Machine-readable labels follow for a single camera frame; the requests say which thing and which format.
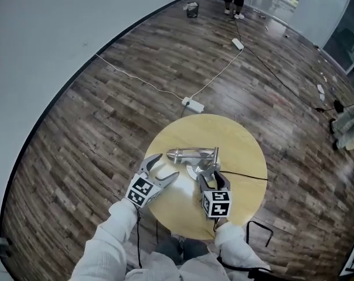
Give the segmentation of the person's legs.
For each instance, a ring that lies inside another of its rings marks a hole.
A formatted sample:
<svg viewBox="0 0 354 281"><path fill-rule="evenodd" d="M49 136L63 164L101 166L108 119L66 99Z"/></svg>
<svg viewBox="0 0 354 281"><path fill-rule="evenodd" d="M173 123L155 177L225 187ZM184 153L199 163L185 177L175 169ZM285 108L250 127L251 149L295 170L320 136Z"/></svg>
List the person's legs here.
<svg viewBox="0 0 354 281"><path fill-rule="evenodd" d="M209 253L204 242L176 234L170 235L159 243L155 251L171 258L176 265L182 265L188 260Z"/></svg>

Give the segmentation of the person's right forearm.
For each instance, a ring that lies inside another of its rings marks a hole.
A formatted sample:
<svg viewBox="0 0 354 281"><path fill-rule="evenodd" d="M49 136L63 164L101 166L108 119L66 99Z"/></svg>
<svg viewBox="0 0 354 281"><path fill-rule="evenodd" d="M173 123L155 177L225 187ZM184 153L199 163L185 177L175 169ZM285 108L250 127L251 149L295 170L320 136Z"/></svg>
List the person's right forearm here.
<svg viewBox="0 0 354 281"><path fill-rule="evenodd" d="M222 262L233 268L270 270L270 266L256 255L244 237L245 233L241 226L230 221L220 221L217 224L215 245L220 250Z"/></svg>

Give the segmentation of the person's white top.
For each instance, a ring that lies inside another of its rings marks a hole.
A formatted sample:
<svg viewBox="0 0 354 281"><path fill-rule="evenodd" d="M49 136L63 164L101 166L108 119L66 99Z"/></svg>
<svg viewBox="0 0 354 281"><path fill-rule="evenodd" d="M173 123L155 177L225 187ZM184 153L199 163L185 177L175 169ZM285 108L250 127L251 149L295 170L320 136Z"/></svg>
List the person's white top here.
<svg viewBox="0 0 354 281"><path fill-rule="evenodd" d="M145 268L126 274L125 281L230 281L223 266L212 253L176 265L164 254L153 252Z"/></svg>

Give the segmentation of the person's left forearm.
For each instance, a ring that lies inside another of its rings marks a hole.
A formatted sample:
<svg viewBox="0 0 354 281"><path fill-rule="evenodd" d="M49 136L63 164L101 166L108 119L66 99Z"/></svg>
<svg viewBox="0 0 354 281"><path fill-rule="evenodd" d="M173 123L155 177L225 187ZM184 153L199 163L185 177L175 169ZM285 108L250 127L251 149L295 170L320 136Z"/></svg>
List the person's left forearm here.
<svg viewBox="0 0 354 281"><path fill-rule="evenodd" d="M110 216L97 226L69 281L124 281L127 257L123 245L137 222L135 205L123 198L109 209Z"/></svg>

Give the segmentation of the large white power strip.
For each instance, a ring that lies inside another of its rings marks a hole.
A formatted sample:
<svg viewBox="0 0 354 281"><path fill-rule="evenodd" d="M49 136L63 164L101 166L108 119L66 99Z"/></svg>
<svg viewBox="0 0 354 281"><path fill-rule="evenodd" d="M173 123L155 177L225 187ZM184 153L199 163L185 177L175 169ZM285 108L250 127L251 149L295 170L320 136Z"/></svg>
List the large white power strip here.
<svg viewBox="0 0 354 281"><path fill-rule="evenodd" d="M182 105L184 107L186 107L187 109L197 113L197 114L200 114L203 112L204 110L204 105L189 98L189 97L185 97L183 100L182 100Z"/></svg>

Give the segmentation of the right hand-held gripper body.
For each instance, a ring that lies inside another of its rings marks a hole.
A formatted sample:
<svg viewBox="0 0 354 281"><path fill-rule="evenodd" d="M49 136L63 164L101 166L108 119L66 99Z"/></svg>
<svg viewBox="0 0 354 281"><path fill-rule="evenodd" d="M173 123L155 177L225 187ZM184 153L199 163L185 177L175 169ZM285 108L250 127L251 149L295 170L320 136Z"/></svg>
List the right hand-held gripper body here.
<svg viewBox="0 0 354 281"><path fill-rule="evenodd" d="M204 191L202 208L207 219L228 218L232 206L231 191Z"/></svg>

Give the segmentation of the black mesh trash bin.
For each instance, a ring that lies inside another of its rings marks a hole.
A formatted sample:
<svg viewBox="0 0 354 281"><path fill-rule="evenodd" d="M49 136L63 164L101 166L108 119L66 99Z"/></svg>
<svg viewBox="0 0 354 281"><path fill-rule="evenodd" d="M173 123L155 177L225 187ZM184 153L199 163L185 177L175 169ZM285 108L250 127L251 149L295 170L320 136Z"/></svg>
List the black mesh trash bin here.
<svg viewBox="0 0 354 281"><path fill-rule="evenodd" d="M197 2L189 2L183 9L186 11L188 18L196 18L199 13L199 4Z"/></svg>

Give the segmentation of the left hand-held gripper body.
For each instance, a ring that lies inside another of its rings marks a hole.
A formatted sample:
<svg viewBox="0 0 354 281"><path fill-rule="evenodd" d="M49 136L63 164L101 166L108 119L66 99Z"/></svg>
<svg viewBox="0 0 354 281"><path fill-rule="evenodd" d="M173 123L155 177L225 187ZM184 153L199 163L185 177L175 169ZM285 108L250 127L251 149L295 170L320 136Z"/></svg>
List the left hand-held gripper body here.
<svg viewBox="0 0 354 281"><path fill-rule="evenodd" d="M161 181L144 171L139 171L131 179L125 198L136 207L142 208L156 199L162 191Z"/></svg>

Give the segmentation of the silver desk lamp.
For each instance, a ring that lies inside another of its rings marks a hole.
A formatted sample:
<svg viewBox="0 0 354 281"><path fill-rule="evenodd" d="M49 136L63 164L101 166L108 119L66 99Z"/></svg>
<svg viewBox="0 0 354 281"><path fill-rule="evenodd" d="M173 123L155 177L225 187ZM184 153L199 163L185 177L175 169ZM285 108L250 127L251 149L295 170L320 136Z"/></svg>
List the silver desk lamp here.
<svg viewBox="0 0 354 281"><path fill-rule="evenodd" d="M219 171L219 148L176 148L166 154L176 165L186 165L188 175L195 181L202 175L206 181L214 179L214 171Z"/></svg>

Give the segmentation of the glass partition wall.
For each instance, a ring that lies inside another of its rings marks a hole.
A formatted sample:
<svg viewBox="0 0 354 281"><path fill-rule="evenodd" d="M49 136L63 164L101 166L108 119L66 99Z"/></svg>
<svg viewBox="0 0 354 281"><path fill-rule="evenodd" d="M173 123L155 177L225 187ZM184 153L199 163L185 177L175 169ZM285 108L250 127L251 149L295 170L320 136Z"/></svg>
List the glass partition wall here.
<svg viewBox="0 0 354 281"><path fill-rule="evenodd" d="M250 0L324 51L348 73L354 68L354 0Z"/></svg>

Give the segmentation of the round yellow wooden table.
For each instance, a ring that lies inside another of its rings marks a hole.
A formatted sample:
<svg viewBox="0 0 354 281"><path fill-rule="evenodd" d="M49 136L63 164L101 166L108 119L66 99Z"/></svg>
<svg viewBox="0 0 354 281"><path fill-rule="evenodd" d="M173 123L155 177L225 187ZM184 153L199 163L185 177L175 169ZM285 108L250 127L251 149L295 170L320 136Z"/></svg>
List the round yellow wooden table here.
<svg viewBox="0 0 354 281"><path fill-rule="evenodd" d="M214 238L213 221L202 208L198 183L184 165L175 165L165 156L174 148L219 148L221 171L232 191L229 220L239 226L249 221L260 208L267 188L267 166L254 136L237 122L213 114L190 115L160 131L146 155L162 153L151 174L159 178L179 172L179 177L149 205L154 217L167 229L183 237Z"/></svg>

